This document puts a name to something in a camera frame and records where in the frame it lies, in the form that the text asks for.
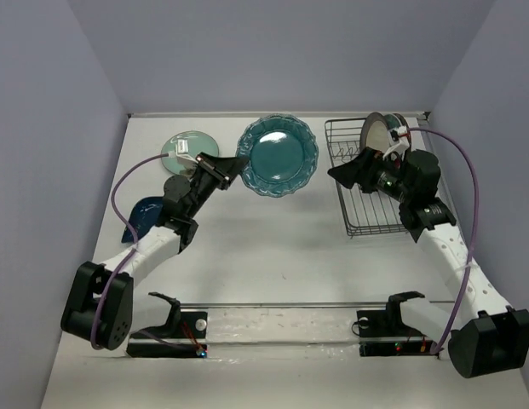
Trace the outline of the light green round plate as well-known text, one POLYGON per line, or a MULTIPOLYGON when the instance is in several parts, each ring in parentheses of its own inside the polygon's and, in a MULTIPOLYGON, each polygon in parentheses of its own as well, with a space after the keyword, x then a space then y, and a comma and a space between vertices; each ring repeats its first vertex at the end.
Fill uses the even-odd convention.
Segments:
MULTIPOLYGON (((219 150, 218 144, 216 143, 216 140, 213 137, 211 137, 210 135, 204 132, 197 131, 197 130, 183 131, 177 135, 170 137, 164 143, 162 147, 161 153, 165 154, 165 157, 161 158, 162 165, 167 171, 169 171, 172 174, 177 174, 177 173, 173 173, 169 170, 170 160, 168 159, 168 151, 170 150, 170 140, 171 139, 181 139, 181 138, 188 139, 189 145, 190 145, 190 153, 195 158, 200 153, 206 153, 214 157, 219 156, 220 150, 219 150)), ((177 175, 182 175, 182 176, 190 178, 193 175, 195 170, 188 171, 188 172, 182 172, 177 175)))

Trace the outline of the teal scalloped edge plate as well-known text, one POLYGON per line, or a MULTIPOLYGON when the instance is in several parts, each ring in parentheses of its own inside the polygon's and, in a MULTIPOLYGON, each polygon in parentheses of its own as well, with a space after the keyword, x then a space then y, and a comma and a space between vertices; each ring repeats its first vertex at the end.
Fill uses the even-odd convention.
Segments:
POLYGON ((244 185, 259 196, 278 199, 307 186, 318 167, 319 147, 306 122, 274 113, 245 128, 236 155, 249 159, 241 173, 244 185))

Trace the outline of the dark teal speckled plate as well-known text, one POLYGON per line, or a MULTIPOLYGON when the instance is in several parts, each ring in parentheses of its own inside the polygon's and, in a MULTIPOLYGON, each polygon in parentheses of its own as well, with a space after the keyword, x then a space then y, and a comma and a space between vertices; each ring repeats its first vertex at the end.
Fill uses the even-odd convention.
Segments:
POLYGON ((394 116, 398 119, 401 126, 405 126, 406 128, 409 128, 410 125, 407 123, 405 117, 401 115, 400 113, 395 113, 394 116))

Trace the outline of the red and teal floral plate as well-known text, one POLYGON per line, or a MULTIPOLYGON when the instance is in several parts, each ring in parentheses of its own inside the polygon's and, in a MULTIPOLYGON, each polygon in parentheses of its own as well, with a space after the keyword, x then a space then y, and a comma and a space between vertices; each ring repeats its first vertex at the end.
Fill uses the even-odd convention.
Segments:
POLYGON ((385 118, 389 130, 401 127, 398 119, 394 116, 394 113, 384 114, 383 116, 385 118))

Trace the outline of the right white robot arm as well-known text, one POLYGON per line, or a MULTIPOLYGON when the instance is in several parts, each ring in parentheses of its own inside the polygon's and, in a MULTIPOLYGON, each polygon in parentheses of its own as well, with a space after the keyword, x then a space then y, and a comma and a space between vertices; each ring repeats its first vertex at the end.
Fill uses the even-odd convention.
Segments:
POLYGON ((450 313, 424 295, 396 294, 383 314, 394 334, 413 328, 432 341, 429 353, 445 352, 465 378, 524 366, 529 350, 529 312, 513 308, 491 284, 463 241, 457 221, 438 197, 439 160, 423 150, 409 152, 395 166, 369 147, 353 160, 329 169, 345 188, 380 191, 399 203, 400 220, 440 273, 455 298, 450 313))

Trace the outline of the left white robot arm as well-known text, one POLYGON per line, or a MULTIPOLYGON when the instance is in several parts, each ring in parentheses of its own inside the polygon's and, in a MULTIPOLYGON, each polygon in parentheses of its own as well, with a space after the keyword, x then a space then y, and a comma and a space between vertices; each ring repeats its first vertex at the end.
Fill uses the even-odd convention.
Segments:
POLYGON ((143 236, 104 262, 84 262, 74 276, 60 328, 93 349, 117 349, 132 331, 134 289, 157 267, 182 253, 198 230, 195 216, 215 190, 227 190, 248 164, 246 156, 200 153, 192 178, 164 183, 162 207, 143 236))

